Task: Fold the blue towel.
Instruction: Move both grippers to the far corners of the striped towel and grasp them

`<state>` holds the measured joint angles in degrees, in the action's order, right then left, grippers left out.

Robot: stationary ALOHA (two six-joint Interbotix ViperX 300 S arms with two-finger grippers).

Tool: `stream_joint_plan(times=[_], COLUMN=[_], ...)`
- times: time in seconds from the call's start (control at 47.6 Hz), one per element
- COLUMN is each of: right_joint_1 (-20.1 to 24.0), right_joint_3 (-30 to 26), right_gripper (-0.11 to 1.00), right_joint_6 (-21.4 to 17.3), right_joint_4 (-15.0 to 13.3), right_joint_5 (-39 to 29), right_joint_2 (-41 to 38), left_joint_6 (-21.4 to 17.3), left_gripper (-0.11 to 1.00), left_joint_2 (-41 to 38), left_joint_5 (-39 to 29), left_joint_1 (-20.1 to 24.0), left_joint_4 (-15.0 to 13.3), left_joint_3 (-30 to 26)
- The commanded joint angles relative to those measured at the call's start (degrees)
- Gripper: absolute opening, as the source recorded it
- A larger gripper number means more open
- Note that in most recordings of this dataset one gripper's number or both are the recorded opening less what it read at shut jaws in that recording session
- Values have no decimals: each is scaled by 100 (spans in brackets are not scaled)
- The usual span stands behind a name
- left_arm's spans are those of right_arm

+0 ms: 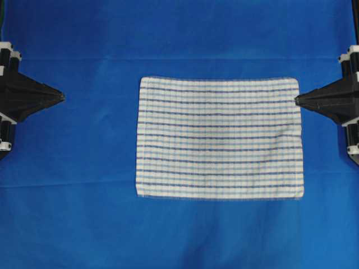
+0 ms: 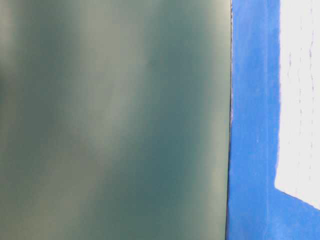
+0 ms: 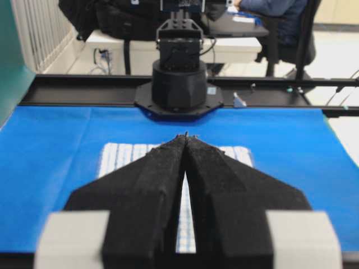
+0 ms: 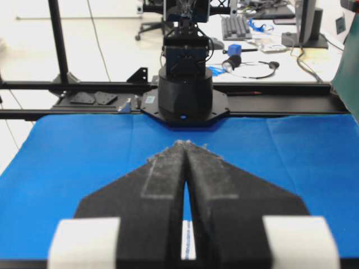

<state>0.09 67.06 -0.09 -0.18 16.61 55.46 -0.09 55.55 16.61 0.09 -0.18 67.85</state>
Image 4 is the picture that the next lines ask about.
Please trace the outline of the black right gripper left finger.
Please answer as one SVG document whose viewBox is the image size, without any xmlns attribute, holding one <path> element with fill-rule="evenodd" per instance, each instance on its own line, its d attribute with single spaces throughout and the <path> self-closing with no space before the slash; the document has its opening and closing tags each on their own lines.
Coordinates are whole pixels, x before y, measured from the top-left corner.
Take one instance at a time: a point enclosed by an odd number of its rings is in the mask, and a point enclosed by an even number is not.
<svg viewBox="0 0 359 269">
<path fill-rule="evenodd" d="M 48 268 L 166 268 L 181 254 L 185 147 L 85 196 L 54 233 Z"/>
</svg>

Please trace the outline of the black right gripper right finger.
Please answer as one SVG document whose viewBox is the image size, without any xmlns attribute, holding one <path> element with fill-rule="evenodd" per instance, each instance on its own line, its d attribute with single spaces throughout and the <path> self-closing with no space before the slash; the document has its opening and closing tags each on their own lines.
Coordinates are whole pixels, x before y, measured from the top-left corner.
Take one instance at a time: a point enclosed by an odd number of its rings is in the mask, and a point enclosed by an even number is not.
<svg viewBox="0 0 359 269">
<path fill-rule="evenodd" d="M 326 220 L 296 194 L 187 142 L 196 240 L 218 268 L 340 268 Z"/>
</svg>

